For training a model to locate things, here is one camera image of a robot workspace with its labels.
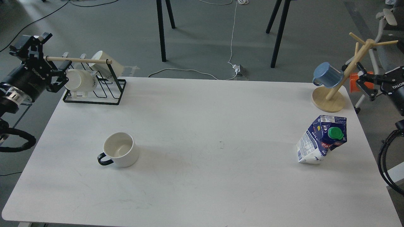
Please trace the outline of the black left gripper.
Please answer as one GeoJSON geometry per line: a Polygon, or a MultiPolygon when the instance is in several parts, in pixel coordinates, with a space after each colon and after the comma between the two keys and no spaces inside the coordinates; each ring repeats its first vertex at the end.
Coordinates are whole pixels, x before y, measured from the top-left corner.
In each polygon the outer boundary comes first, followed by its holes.
{"type": "Polygon", "coordinates": [[[51,33],[41,36],[22,35],[20,39],[9,46],[9,54],[21,60],[21,64],[6,76],[6,89],[18,92],[29,102],[35,102],[39,95],[47,90],[57,93],[69,81],[67,76],[59,76],[58,70],[65,72],[72,64],[64,60],[56,68],[54,63],[44,59],[43,44],[52,37],[51,33]]]}

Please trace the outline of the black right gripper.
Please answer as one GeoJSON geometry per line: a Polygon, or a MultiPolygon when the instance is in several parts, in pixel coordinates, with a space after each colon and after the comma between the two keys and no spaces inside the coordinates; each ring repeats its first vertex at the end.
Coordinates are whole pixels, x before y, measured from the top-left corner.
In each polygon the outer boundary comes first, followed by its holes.
{"type": "Polygon", "coordinates": [[[380,89],[383,94],[387,95],[401,116],[404,116],[404,69],[403,66],[388,71],[384,75],[369,74],[360,62],[356,63],[356,67],[362,72],[358,75],[356,85],[368,96],[372,102],[378,95],[378,89],[369,88],[366,82],[382,82],[380,89]]]}

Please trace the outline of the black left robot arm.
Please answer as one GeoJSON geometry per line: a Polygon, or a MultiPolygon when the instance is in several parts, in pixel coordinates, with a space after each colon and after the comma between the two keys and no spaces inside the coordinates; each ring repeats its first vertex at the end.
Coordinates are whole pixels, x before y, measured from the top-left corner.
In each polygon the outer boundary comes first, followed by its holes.
{"type": "Polygon", "coordinates": [[[51,37],[47,32],[23,35],[9,46],[9,54],[21,63],[1,82],[1,115],[14,114],[23,102],[35,102],[45,90],[58,92],[68,82],[67,69],[72,62],[65,60],[57,67],[44,58],[43,45],[51,37]]]}

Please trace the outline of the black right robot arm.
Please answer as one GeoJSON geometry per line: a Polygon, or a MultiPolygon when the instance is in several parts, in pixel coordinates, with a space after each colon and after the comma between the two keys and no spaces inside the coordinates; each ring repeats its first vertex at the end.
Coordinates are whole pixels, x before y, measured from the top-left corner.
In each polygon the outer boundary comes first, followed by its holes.
{"type": "Polygon", "coordinates": [[[398,67],[383,75],[369,74],[361,63],[356,63],[357,68],[363,73],[356,80],[356,85],[370,101],[377,97],[377,89],[370,89],[365,82],[370,82],[380,86],[380,92],[395,105],[401,116],[404,116],[404,70],[398,67]]]}

